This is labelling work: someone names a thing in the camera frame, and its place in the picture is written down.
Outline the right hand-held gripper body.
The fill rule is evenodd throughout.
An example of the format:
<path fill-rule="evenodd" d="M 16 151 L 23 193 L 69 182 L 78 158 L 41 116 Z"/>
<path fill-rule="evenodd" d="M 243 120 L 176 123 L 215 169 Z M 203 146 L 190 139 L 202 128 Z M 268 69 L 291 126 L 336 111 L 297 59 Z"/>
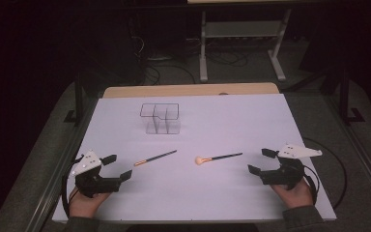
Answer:
<path fill-rule="evenodd" d="M 293 189 L 305 178 L 311 187 L 315 187 L 313 180 L 305 174 L 305 165 L 301 159 L 321 156 L 323 154 L 321 150 L 286 144 L 277 152 L 276 159 L 280 166 L 276 170 L 262 171 L 260 178 L 264 185 L 285 185 L 288 189 Z"/>

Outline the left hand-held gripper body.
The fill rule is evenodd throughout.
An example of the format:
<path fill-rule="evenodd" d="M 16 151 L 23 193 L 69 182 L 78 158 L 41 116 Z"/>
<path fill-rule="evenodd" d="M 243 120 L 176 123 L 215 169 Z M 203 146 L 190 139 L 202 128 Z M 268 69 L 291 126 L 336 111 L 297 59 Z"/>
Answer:
<path fill-rule="evenodd" d="M 71 172 L 75 186 L 87 197 L 93 197 L 97 193 L 117 192 L 120 188 L 120 178 L 103 178 L 100 175 L 104 166 L 94 151 L 89 150 L 83 155 L 75 169 Z"/>

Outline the thin makeup brush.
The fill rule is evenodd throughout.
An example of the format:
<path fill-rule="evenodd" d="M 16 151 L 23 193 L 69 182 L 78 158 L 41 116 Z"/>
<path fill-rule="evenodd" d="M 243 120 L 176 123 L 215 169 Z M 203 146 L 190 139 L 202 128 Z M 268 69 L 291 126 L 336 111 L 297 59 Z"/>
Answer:
<path fill-rule="evenodd" d="M 177 153 L 177 150 L 173 150 L 173 151 L 170 151 L 170 152 L 167 152 L 167 153 L 155 156 L 155 157 L 151 157 L 151 158 L 148 158 L 148 159 L 143 159 L 141 161 L 136 162 L 133 166 L 139 166 L 139 165 L 144 164 L 146 162 L 150 162 L 152 160 L 158 160 L 158 159 L 161 159 L 163 157 L 166 157 L 166 156 L 169 156 L 169 155 L 172 155 L 172 154 L 175 154 L 175 153 Z"/>

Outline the fluffy makeup brush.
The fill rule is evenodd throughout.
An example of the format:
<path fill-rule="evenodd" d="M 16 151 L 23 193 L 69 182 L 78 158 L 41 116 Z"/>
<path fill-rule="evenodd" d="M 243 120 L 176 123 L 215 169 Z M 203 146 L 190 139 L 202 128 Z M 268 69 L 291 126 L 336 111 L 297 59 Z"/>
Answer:
<path fill-rule="evenodd" d="M 237 156 L 241 156 L 241 155 L 242 155 L 242 153 L 229 154 L 229 155 L 223 155 L 223 156 L 217 156 L 217 157 L 211 157 L 211 158 L 196 157 L 194 161 L 197 165 L 201 165 L 204 162 L 208 162 L 208 161 L 212 161 L 212 160 L 228 159 L 228 158 L 231 158 L 231 157 L 237 157 Z"/>

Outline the clear acrylic organizer box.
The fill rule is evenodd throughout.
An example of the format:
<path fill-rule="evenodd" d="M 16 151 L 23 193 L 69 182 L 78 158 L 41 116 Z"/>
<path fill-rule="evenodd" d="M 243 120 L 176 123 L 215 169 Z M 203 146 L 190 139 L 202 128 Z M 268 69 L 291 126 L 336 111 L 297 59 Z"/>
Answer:
<path fill-rule="evenodd" d="M 147 134 L 180 133 L 180 108 L 177 103 L 143 103 L 140 118 Z"/>

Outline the person's left hand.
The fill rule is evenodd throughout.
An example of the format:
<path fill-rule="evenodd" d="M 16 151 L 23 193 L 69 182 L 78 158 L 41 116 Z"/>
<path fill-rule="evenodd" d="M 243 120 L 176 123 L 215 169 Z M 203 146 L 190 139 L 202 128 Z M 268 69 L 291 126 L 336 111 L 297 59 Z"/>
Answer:
<path fill-rule="evenodd" d="M 74 188 L 70 194 L 70 216 L 75 218 L 94 218 L 100 205 L 109 196 L 109 193 L 97 193 L 93 197 L 87 197 L 78 188 Z"/>

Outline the person's right hand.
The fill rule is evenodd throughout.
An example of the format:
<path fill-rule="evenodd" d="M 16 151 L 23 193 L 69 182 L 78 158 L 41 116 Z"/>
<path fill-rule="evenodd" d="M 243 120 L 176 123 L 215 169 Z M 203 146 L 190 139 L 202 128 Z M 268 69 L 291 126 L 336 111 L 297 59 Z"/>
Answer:
<path fill-rule="evenodd" d="M 271 188 L 288 209 L 313 205 L 312 193 L 309 185 L 305 181 L 299 182 L 290 190 L 279 185 L 272 185 Z"/>

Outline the black metal stand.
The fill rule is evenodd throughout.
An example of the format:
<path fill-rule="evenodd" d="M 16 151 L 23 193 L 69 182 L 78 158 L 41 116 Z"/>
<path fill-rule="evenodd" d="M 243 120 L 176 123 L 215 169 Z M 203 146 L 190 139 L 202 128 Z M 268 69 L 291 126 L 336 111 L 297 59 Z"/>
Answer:
<path fill-rule="evenodd" d="M 358 109 L 349 107 L 350 78 L 341 65 L 327 68 L 326 79 L 321 86 L 321 92 L 325 95 L 332 95 L 336 89 L 339 89 L 338 114 L 343 123 L 349 126 L 351 123 L 364 122 Z"/>
<path fill-rule="evenodd" d="M 76 127 L 80 124 L 83 118 L 83 86 L 81 83 L 80 74 L 78 73 L 74 79 L 74 109 L 69 110 L 64 119 L 65 123 L 73 123 Z"/>

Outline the aluminium rail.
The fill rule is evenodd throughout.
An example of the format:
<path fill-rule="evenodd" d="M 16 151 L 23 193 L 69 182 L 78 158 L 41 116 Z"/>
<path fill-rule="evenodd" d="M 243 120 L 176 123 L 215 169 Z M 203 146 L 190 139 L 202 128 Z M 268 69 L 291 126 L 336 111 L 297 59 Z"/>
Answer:
<path fill-rule="evenodd" d="M 356 107 L 341 114 L 341 106 L 334 97 L 324 97 L 329 112 L 344 132 L 361 162 L 371 184 L 371 117 L 361 113 Z"/>
<path fill-rule="evenodd" d="M 84 137 L 90 119 L 98 100 L 89 98 L 83 101 L 83 112 L 79 122 L 73 119 L 69 122 L 67 116 L 73 115 L 77 110 L 72 110 L 62 101 L 55 115 L 48 121 L 43 135 L 39 138 L 39 155 L 33 170 L 37 172 L 39 193 L 33 214 L 30 217 L 24 232 L 42 232 L 46 222 L 51 219 L 63 191 L 63 175 L 69 164 L 75 158 Z"/>

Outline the white metal desk frame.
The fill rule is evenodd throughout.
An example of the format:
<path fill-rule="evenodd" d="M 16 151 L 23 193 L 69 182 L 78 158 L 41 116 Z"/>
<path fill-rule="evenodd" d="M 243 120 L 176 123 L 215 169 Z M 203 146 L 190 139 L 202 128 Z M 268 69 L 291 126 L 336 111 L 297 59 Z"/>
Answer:
<path fill-rule="evenodd" d="M 205 83 L 208 78 L 206 39 L 223 38 L 272 38 L 275 43 L 268 50 L 269 59 L 278 81 L 285 81 L 285 73 L 279 63 L 278 53 L 288 28 L 292 9 L 295 4 L 305 3 L 310 0 L 187 0 L 189 6 L 225 6 L 235 4 L 237 6 L 247 5 L 269 5 L 276 4 L 283 7 L 283 16 L 280 19 L 255 19 L 249 21 L 219 21 L 207 20 L 207 10 L 201 13 L 201 35 L 199 68 L 200 80 Z"/>

